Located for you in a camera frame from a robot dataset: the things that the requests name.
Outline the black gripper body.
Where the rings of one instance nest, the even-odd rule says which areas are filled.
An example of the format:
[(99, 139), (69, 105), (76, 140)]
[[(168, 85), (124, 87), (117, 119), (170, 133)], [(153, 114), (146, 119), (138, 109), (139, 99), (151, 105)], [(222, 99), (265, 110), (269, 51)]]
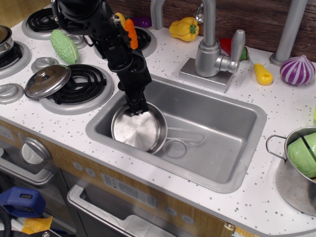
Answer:
[(119, 78), (118, 88), (125, 93), (131, 109), (147, 109), (144, 89), (152, 78), (142, 52), (138, 50), (111, 50), (110, 70)]

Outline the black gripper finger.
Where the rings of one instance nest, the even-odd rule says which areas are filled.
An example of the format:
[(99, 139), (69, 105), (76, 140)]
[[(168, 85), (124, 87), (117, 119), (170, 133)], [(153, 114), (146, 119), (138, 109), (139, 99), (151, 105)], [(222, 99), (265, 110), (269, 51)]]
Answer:
[(128, 112), (130, 113), (130, 116), (137, 116), (138, 115), (138, 106), (128, 105)]
[(149, 110), (148, 105), (140, 105), (137, 109), (137, 115), (142, 115), (143, 113), (147, 112)]

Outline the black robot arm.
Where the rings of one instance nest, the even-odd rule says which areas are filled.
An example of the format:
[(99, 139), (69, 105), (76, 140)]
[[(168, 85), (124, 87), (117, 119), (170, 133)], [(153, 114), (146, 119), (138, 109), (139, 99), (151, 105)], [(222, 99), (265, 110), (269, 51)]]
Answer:
[(142, 52), (132, 49), (127, 31), (105, 0), (53, 0), (57, 24), (70, 34), (89, 36), (111, 72), (119, 78), (118, 88), (135, 115), (148, 111), (144, 95), (152, 78)]

